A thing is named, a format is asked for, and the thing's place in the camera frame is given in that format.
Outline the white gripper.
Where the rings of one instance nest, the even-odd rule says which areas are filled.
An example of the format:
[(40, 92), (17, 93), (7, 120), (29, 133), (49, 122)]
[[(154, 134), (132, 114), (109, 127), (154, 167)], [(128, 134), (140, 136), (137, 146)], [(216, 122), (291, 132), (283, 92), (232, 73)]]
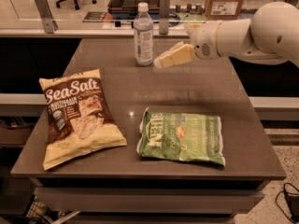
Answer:
[(184, 29), (191, 36), (191, 44), (178, 42), (174, 47), (158, 56), (153, 64), (157, 68), (165, 68), (190, 62), (195, 54), (202, 60), (220, 58), (217, 49), (220, 21), (201, 23), (185, 23)]

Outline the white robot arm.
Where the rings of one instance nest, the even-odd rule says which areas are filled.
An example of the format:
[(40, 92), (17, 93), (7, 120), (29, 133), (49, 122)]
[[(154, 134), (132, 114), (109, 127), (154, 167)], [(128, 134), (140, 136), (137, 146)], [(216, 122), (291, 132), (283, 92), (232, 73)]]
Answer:
[(158, 68), (234, 57), (248, 63), (299, 66), (299, 8), (285, 2), (260, 7), (252, 18), (185, 26), (190, 42), (178, 42), (154, 60)]

